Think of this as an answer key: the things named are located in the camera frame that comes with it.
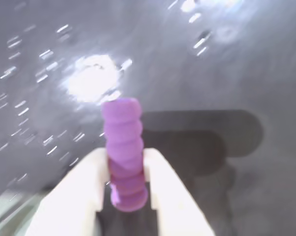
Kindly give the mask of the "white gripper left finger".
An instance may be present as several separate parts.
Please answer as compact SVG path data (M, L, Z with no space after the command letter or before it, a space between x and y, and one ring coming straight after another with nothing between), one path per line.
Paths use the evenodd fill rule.
M91 236L109 180L105 148L85 156L40 202L28 236Z

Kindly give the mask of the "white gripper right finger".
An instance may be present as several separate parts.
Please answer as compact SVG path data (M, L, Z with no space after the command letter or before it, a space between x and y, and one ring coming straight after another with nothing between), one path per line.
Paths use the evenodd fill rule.
M146 148L143 163L158 235L213 236L205 215L165 157L157 149Z

